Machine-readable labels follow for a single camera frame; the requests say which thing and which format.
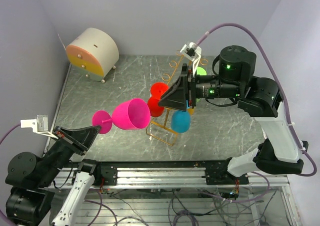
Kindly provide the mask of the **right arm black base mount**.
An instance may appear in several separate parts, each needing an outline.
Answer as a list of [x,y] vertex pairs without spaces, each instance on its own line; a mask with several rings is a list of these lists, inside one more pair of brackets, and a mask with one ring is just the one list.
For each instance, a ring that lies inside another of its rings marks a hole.
[[235,185],[238,180],[240,185],[249,183],[246,174],[239,177],[228,173],[230,158],[226,160],[213,160],[205,163],[205,179],[207,185]]

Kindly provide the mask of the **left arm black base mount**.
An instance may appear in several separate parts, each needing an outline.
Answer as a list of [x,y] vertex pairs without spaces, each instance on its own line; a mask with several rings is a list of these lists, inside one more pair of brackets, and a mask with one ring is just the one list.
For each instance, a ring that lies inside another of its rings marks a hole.
[[115,186],[118,179],[117,168],[113,165],[106,163],[98,163],[94,172],[94,183],[95,186]]

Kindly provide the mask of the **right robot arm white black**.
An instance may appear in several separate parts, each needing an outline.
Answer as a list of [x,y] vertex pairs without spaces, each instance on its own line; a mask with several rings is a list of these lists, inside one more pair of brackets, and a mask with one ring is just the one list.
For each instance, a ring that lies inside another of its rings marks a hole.
[[259,122],[266,139],[251,152],[226,159],[215,170],[216,177],[226,184],[256,170],[297,175],[304,166],[302,148],[308,143],[293,138],[279,85],[273,79],[254,76],[256,58],[244,47],[231,45],[214,59],[218,72],[213,75],[192,73],[184,64],[177,81],[159,101],[161,107],[186,111],[194,108],[198,99],[212,102],[225,98]]

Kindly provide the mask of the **pink plastic wine glass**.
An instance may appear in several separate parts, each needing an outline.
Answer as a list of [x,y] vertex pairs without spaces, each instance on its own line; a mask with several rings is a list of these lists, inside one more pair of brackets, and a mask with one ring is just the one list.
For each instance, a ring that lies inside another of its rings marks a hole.
[[100,134],[108,133],[112,126],[122,130],[140,130],[146,128],[151,121],[151,113],[148,105],[139,98],[126,101],[115,108],[110,115],[104,110],[94,113],[92,126],[99,126]]

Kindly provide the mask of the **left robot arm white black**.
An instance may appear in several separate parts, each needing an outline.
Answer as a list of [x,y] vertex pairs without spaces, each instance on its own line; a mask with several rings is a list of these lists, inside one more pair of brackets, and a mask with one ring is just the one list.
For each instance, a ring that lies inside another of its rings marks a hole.
[[31,152],[14,156],[8,167],[6,184],[11,185],[6,215],[11,223],[37,226],[51,209],[54,192],[46,191],[73,154],[83,156],[93,144],[101,127],[80,129],[55,127],[55,143],[43,157]]

